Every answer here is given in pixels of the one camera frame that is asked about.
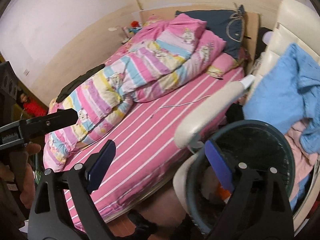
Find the person's left hand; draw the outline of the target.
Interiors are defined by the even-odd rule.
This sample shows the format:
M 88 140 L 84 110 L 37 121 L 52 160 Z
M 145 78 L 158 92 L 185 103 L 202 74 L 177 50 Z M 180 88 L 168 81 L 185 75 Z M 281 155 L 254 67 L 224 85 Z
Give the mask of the person's left hand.
M 34 155 L 39 153 L 40 150 L 41 146 L 39 144 L 29 143 L 25 147 L 23 153 L 28 153 L 28 155 Z M 14 178 L 14 174 L 3 163 L 1 163 L 1 178 L 5 181 L 13 180 Z M 28 163 L 26 163 L 25 165 L 23 187 L 20 190 L 20 192 L 21 202 L 27 209 L 30 209 L 35 198 L 35 181 L 32 167 Z

